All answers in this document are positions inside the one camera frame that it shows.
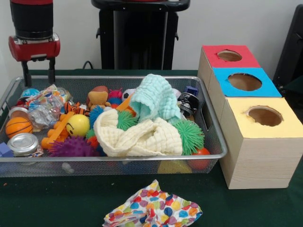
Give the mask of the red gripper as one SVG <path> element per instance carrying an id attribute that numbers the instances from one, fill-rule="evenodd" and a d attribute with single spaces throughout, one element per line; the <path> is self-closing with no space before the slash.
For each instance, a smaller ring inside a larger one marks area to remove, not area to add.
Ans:
<path id="1" fill-rule="evenodd" d="M 55 57 L 59 55 L 60 47 L 60 39 L 56 33 L 45 40 L 21 40 L 16 36 L 9 37 L 10 52 L 16 61 L 21 62 L 26 87 L 32 86 L 27 62 L 41 58 L 49 60 L 48 82 L 50 85 L 55 83 Z"/>

